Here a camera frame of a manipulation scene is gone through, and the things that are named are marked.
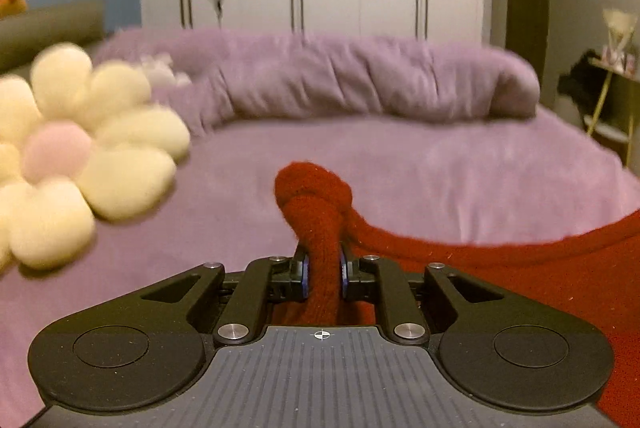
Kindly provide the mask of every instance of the red sweater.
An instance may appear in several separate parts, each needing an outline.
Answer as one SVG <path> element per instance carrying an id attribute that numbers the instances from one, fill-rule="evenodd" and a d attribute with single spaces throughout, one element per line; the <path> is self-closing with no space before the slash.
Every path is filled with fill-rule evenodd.
<path id="1" fill-rule="evenodd" d="M 452 246 L 373 227 L 351 207 L 351 188 L 311 163 L 276 177 L 278 205 L 309 252 L 310 297 L 276 310 L 287 325 L 373 324 L 370 305 L 340 301 L 338 241 L 354 255 L 378 254 L 405 271 L 444 262 L 597 326 L 614 349 L 613 375 L 598 406 L 625 428 L 640 428 L 640 211 L 581 236 L 543 245 Z"/>

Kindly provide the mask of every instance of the cream flower cushion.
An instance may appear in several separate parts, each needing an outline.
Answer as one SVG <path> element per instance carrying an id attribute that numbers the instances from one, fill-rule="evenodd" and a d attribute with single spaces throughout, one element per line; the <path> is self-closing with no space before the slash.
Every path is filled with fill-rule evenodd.
<path id="1" fill-rule="evenodd" d="M 190 146 L 181 119 L 149 104 L 149 81 L 127 63 L 94 69 L 62 43 L 35 59 L 31 86 L 0 76 L 0 270 L 13 258 L 59 267 L 91 243 L 94 213 L 148 211 Z"/>

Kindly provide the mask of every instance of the white plush toy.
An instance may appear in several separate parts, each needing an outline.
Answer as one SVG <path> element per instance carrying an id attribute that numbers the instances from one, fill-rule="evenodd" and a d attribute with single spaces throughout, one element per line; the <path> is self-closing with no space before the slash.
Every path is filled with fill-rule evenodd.
<path id="1" fill-rule="evenodd" d="M 64 265 L 91 243 L 94 213 L 123 220 L 159 202 L 190 134 L 150 96 L 140 69 L 94 69 L 69 43 L 34 60 L 31 86 L 0 76 L 0 270 Z"/>
<path id="2" fill-rule="evenodd" d="M 190 84 L 191 79 L 184 72 L 176 72 L 172 70 L 173 64 L 171 56 L 168 54 L 160 54 L 153 58 L 152 56 L 143 56 L 140 58 L 140 65 L 137 69 L 145 74 L 151 86 L 169 84 L 181 86 Z"/>

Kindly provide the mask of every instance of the purple blanket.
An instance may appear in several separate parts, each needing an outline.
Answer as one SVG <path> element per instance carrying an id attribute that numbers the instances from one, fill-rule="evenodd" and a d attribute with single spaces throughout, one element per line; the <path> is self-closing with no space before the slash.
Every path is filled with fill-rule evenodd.
<path id="1" fill-rule="evenodd" d="M 156 98 L 188 122 L 193 150 L 153 214 L 100 223 L 92 251 L 56 273 L 0 277 L 0 426 L 42 406 L 26 354 L 50 322 L 204 261 L 233 271 L 292 254 L 273 198 L 291 161 L 338 173 L 370 223 L 448 243 L 553 241 L 640 206 L 640 183 L 613 153 L 536 106 L 528 65 L 461 50 L 213 30 L 107 43 L 97 61 L 168 52 L 191 75 Z"/>

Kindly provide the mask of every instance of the red cloth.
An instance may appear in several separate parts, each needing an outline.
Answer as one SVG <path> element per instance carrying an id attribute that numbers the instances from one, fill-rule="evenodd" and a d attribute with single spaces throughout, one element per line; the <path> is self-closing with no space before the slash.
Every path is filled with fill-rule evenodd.
<path id="1" fill-rule="evenodd" d="M 351 188 L 311 163 L 284 168 L 274 192 L 310 256 L 309 299 L 280 305 L 274 322 L 374 323 L 371 305 L 340 301 L 340 239 L 354 255 L 391 258 L 405 271 L 422 272 L 429 262 L 444 262 L 597 326 L 615 354 L 613 375 L 598 406 L 621 426 L 640 427 L 640 211 L 554 243 L 453 246 L 403 238 L 369 225 L 351 207 Z"/>

